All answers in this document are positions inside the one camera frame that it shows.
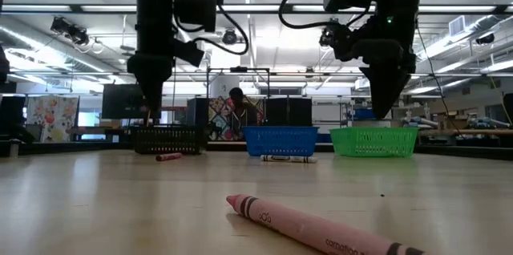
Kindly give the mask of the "black overhead frame bar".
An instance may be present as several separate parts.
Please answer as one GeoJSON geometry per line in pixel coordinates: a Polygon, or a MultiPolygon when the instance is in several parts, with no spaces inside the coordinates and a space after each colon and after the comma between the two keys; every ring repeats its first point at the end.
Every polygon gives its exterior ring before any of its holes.
{"type": "MultiPolygon", "coordinates": [[[[276,14],[278,4],[229,4],[223,6],[229,14],[276,14]]],[[[135,14],[136,5],[44,5],[7,4],[3,14],[135,14]]],[[[285,14],[324,14],[322,5],[286,4],[285,14]]],[[[478,15],[513,14],[513,4],[509,5],[420,5],[420,15],[478,15]]]]}

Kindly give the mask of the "carnation pink crayon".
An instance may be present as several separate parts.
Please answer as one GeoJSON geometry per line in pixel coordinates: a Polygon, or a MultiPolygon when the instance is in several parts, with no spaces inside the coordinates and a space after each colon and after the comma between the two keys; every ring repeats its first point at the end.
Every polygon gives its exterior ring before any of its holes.
{"type": "Polygon", "coordinates": [[[242,217],[327,255],[428,255],[420,249],[269,200],[239,194],[227,196],[226,201],[242,217]]]}

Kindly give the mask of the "black slotted plastic basket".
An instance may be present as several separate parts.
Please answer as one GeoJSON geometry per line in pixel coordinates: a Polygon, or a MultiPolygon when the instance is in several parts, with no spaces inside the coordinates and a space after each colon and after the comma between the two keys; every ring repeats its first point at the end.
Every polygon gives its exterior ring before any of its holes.
{"type": "Polygon", "coordinates": [[[131,139],[134,151],[139,154],[197,155],[203,143],[203,130],[186,125],[133,127],[131,139]]]}

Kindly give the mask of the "black metal stand frame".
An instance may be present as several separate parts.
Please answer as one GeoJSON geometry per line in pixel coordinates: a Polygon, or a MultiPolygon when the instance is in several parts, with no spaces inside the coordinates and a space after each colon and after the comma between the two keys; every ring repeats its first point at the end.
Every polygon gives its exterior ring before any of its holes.
{"type": "Polygon", "coordinates": [[[209,83],[212,78],[220,75],[234,75],[238,76],[240,81],[242,77],[249,77],[249,82],[253,89],[258,90],[260,88],[257,79],[260,83],[267,85],[267,91],[270,90],[270,70],[268,68],[251,68],[251,67],[230,67],[230,68],[211,68],[208,67],[206,70],[206,98],[210,99],[209,96],[209,83]]]}

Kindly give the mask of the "ceiling air vent unit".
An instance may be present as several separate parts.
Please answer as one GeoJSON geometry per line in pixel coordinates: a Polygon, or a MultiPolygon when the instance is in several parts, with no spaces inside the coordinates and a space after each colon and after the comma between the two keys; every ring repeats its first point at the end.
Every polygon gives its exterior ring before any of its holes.
{"type": "Polygon", "coordinates": [[[449,36],[451,39],[461,39],[474,33],[477,30],[474,16],[460,15],[448,23],[449,36]]]}

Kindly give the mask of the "magenta crayon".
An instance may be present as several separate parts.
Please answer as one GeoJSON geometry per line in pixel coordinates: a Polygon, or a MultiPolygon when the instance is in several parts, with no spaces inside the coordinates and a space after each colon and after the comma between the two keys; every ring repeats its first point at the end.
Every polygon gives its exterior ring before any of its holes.
{"type": "Polygon", "coordinates": [[[173,153],[167,153],[167,154],[159,154],[156,156],[156,161],[163,162],[168,160],[177,160],[179,158],[182,158],[183,154],[180,152],[173,152],[173,153]]]}

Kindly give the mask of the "colourful patchwork quilt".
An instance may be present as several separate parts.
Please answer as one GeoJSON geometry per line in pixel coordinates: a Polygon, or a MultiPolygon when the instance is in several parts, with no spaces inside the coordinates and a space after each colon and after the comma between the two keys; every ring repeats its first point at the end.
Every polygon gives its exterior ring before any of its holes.
{"type": "Polygon", "coordinates": [[[261,98],[243,98],[242,107],[235,107],[229,97],[219,96],[209,100],[208,122],[216,130],[210,135],[211,140],[242,141],[246,126],[261,125],[264,118],[264,100],[261,98]]]}

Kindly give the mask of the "grey bin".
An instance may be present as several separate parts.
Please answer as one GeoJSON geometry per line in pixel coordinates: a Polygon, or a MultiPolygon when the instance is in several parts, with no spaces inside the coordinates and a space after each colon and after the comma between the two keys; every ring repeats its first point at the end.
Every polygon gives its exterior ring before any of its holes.
{"type": "Polygon", "coordinates": [[[0,140],[0,158],[16,157],[20,144],[20,140],[0,140]]]}

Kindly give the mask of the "black cabinet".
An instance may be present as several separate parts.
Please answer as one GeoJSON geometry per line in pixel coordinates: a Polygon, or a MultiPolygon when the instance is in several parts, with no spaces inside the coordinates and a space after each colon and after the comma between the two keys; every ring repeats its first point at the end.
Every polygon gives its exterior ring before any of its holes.
{"type": "Polygon", "coordinates": [[[0,136],[9,136],[26,142],[28,136],[23,127],[24,97],[3,96],[0,99],[0,136]]]}

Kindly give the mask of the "narrow black panel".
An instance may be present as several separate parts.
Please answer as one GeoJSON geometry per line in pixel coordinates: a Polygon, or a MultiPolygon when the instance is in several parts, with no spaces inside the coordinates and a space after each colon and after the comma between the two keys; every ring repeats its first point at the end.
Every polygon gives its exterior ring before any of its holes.
{"type": "Polygon", "coordinates": [[[208,123],[208,99],[193,98],[187,101],[186,124],[204,127],[208,123]]]}

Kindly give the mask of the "orange-flowered white cloth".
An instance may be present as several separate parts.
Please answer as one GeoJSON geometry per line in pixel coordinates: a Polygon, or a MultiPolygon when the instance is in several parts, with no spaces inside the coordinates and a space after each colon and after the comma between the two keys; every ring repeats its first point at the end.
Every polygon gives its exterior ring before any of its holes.
{"type": "Polygon", "coordinates": [[[41,143],[68,143],[78,122],[79,97],[43,95],[29,97],[27,123],[42,127],[41,143]]]}

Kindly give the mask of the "round black ceiling fixture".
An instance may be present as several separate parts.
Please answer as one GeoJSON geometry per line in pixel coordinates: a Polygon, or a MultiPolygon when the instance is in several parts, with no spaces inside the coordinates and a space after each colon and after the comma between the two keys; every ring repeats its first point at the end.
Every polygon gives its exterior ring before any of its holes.
{"type": "Polygon", "coordinates": [[[221,38],[221,42],[225,45],[234,45],[239,42],[236,30],[233,28],[227,28],[221,38]]]}

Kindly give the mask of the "white column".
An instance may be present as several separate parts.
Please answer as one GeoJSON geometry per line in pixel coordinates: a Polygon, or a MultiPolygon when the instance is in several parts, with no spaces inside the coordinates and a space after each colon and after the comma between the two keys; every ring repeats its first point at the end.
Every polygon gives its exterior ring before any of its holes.
{"type": "Polygon", "coordinates": [[[229,92],[235,88],[239,87],[240,79],[238,76],[234,75],[220,75],[215,78],[212,78],[209,83],[209,96],[211,98],[223,98],[227,99],[229,97],[229,92]]]}

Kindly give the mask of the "black table side rail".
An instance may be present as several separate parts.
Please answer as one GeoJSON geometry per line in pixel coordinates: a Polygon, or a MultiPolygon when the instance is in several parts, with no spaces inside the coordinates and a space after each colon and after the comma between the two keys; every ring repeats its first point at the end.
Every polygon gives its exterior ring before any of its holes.
{"type": "MultiPolygon", "coordinates": [[[[52,144],[21,144],[18,147],[19,155],[36,155],[64,152],[89,152],[101,150],[133,149],[129,143],[108,142],[74,142],[52,144]]],[[[242,152],[246,150],[243,143],[209,144],[208,151],[216,152],[242,152]]],[[[505,160],[513,162],[513,148],[489,148],[446,145],[416,145],[414,153],[431,154],[438,156],[458,156],[469,158],[481,158],[490,160],[505,160]]]]}

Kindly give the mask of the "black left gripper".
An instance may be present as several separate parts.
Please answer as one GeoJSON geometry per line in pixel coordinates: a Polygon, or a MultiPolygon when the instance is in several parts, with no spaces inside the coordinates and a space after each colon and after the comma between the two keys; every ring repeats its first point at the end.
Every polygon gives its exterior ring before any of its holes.
{"type": "Polygon", "coordinates": [[[151,118],[160,115],[164,82],[172,75],[172,4],[138,4],[136,54],[127,61],[147,101],[151,118]]]}

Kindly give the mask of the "black monitor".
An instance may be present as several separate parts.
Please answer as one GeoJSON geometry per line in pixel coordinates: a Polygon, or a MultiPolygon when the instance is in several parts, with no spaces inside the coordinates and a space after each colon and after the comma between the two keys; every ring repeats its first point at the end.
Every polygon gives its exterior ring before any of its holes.
{"type": "Polygon", "coordinates": [[[146,95],[138,83],[103,86],[103,119],[161,118],[161,95],[146,95]]]}

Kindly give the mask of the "black ceiling spotlights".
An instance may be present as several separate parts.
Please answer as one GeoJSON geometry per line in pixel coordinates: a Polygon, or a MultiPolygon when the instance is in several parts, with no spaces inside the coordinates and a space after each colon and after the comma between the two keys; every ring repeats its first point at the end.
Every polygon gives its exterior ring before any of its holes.
{"type": "Polygon", "coordinates": [[[56,34],[63,35],[70,39],[75,45],[85,46],[90,42],[87,30],[68,22],[65,18],[55,17],[51,23],[50,30],[56,34]]]}

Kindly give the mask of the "blue sign box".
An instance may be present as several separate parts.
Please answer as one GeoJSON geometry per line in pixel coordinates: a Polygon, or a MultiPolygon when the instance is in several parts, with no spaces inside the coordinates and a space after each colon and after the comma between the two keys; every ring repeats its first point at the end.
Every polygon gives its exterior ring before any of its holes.
{"type": "Polygon", "coordinates": [[[373,111],[369,108],[357,108],[353,110],[353,120],[372,120],[376,119],[373,111]]]}

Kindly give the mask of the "green slotted plastic basket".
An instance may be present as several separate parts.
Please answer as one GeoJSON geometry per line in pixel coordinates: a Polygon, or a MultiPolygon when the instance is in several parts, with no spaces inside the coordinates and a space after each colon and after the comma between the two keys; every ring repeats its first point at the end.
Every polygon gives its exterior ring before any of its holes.
{"type": "Polygon", "coordinates": [[[409,157],[418,130],[403,127],[343,127],[329,131],[334,152],[351,157],[409,157]]]}

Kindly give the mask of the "silver air duct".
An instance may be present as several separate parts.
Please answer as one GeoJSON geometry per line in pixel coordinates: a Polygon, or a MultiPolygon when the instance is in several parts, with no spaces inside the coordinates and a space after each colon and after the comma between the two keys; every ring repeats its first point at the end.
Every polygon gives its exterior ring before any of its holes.
{"type": "Polygon", "coordinates": [[[24,42],[35,50],[42,51],[44,48],[50,48],[61,55],[70,56],[95,71],[115,71],[115,68],[108,63],[95,59],[90,55],[82,54],[71,45],[62,42],[56,34],[44,34],[43,32],[20,22],[17,19],[1,17],[0,31],[8,34],[18,41],[24,42]]]}

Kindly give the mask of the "wide black panel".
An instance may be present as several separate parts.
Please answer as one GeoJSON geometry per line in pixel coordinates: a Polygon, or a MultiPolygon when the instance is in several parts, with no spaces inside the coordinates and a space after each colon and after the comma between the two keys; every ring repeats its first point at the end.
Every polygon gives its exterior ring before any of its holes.
{"type": "Polygon", "coordinates": [[[269,99],[265,103],[265,125],[311,127],[312,106],[311,99],[269,99]]]}

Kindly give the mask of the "wooden workbench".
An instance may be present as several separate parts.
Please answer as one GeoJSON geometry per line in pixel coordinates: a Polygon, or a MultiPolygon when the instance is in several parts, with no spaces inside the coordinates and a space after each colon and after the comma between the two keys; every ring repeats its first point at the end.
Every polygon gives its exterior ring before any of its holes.
{"type": "Polygon", "coordinates": [[[485,135],[485,136],[513,136],[510,129],[463,129],[463,130],[423,130],[418,136],[459,136],[459,135],[485,135]]]}

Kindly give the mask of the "person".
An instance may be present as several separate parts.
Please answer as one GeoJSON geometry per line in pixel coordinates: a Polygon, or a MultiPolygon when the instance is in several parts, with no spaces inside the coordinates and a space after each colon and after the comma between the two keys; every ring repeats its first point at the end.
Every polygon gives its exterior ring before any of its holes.
{"type": "Polygon", "coordinates": [[[257,109],[244,101],[244,93],[239,87],[234,87],[229,92],[233,109],[229,116],[230,127],[234,140],[245,141],[244,128],[258,125],[257,109]]]}

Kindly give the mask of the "blue slotted plastic basket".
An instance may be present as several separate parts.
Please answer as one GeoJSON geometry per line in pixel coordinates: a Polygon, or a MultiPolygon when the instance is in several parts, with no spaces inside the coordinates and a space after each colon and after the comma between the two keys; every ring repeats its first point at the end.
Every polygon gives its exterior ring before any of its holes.
{"type": "Polygon", "coordinates": [[[243,127],[250,156],[311,156],[317,142],[317,127],[243,127]]]}

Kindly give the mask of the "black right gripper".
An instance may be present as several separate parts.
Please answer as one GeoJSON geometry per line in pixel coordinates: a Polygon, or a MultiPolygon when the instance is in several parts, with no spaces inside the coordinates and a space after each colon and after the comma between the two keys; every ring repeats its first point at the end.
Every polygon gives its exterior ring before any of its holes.
{"type": "Polygon", "coordinates": [[[370,81],[372,111],[377,119],[388,114],[416,71],[412,50],[416,26],[416,10],[377,10],[353,33],[352,58],[371,64],[360,71],[370,81]]]}

